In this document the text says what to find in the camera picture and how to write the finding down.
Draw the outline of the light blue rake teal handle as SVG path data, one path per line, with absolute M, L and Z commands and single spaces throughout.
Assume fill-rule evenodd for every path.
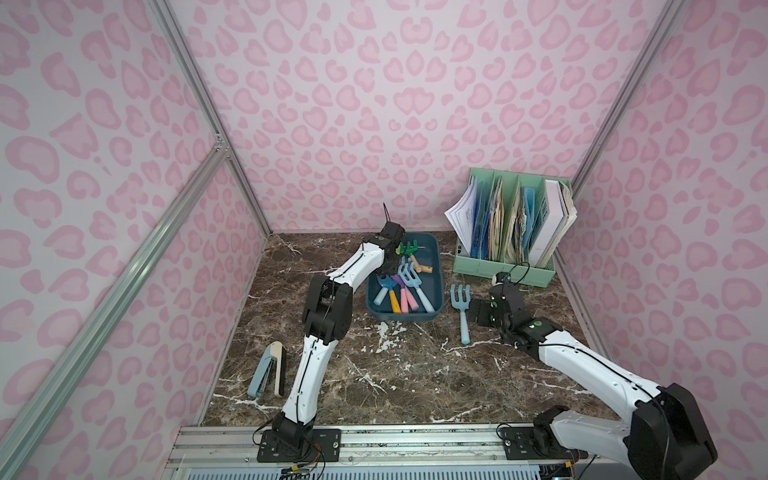
M 452 284 L 450 287 L 451 304 L 460 315 L 460 335 L 463 345 L 471 343 L 467 312 L 471 302 L 471 287 L 469 285 Z

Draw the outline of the light blue rake white handle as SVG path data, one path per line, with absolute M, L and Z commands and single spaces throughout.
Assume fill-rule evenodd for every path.
M 411 261 L 403 261 L 399 266 L 398 273 L 407 287 L 415 289 L 425 310 L 428 313 L 433 313 L 435 311 L 434 306 L 421 288 L 422 280 L 416 272 L 415 265 Z

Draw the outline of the blue rake yellow handle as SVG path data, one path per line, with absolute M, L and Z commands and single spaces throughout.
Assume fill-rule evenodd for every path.
M 397 295 L 396 295 L 394 289 L 388 293 L 387 297 L 389 298 L 389 303 L 390 303 L 390 307 L 391 307 L 392 312 L 395 313 L 395 314 L 400 314 L 401 313 L 401 311 L 400 311 L 400 304 L 399 304 L 399 301 L 397 299 Z

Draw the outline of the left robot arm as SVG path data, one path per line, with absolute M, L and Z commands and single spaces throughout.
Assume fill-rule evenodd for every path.
M 388 220 L 366 235 L 340 267 L 312 278 L 303 311 L 303 350 L 296 376 L 272 430 L 282 442 L 300 448 L 311 443 L 321 385 L 332 354 L 351 325 L 356 290 L 373 274 L 392 274 L 405 229 Z

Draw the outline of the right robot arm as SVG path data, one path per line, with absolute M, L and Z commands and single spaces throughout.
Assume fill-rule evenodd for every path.
M 529 437 L 539 456 L 589 452 L 626 465 L 642 479 L 695 479 L 717 461 L 715 442 L 685 387 L 642 378 L 559 324 L 533 316 L 504 274 L 495 276 L 488 298 L 471 298 L 463 288 L 459 299 L 464 343 L 470 324 L 494 328 L 503 343 L 565 374 L 618 415 L 601 419 L 561 405 L 546 410 L 534 419 Z

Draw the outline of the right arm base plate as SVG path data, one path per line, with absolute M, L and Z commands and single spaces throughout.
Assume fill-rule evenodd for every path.
M 502 423 L 496 426 L 507 460 L 567 460 L 572 463 L 589 458 L 589 453 L 562 447 L 543 428 L 513 426 Z

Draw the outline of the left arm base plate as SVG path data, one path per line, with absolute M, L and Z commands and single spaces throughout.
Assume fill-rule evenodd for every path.
M 320 428 L 297 440 L 286 440 L 278 433 L 267 430 L 258 441 L 258 463 L 309 462 L 318 459 L 321 463 L 338 462 L 342 431 Z

